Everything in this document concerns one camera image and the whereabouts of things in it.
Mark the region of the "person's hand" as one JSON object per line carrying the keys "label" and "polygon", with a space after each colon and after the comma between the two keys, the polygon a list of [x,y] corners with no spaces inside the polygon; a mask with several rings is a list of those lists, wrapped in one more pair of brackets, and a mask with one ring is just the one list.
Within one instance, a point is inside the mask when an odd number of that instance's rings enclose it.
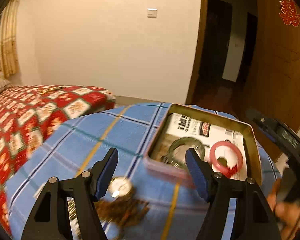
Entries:
{"label": "person's hand", "polygon": [[277,193],[281,184],[281,178],[277,179],[267,196],[267,201],[271,211],[282,223],[280,230],[281,239],[300,239],[300,206],[289,203],[279,202]]}

